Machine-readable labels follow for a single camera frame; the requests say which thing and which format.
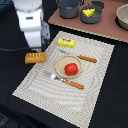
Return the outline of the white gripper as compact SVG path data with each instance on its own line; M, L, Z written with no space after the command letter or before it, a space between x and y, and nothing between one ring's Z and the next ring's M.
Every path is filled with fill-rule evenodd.
M29 48L40 51L44 41L50 39L49 25L43 20L43 11L18 11L17 16L20 30L24 33Z

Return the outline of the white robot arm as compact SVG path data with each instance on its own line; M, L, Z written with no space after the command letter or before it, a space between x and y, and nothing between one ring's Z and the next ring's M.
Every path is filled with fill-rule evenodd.
M19 19L20 30L28 46L42 51L45 41L50 39L49 25L43 20L42 0L12 0Z

